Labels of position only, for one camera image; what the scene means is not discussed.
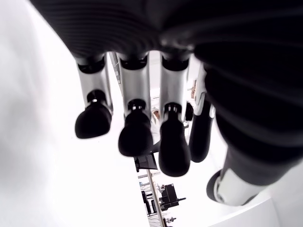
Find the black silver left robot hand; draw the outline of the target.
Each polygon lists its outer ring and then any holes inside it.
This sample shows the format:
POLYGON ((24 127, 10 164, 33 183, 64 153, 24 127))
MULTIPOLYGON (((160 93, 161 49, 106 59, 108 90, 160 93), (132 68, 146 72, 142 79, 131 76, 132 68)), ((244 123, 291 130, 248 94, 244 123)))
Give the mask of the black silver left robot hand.
POLYGON ((210 199, 247 204, 303 158, 300 0, 34 0, 73 55, 85 110, 80 139, 110 130, 106 54, 118 55, 122 155, 151 152, 150 51, 159 51, 161 171, 183 176, 205 159, 212 118, 228 145, 210 199))

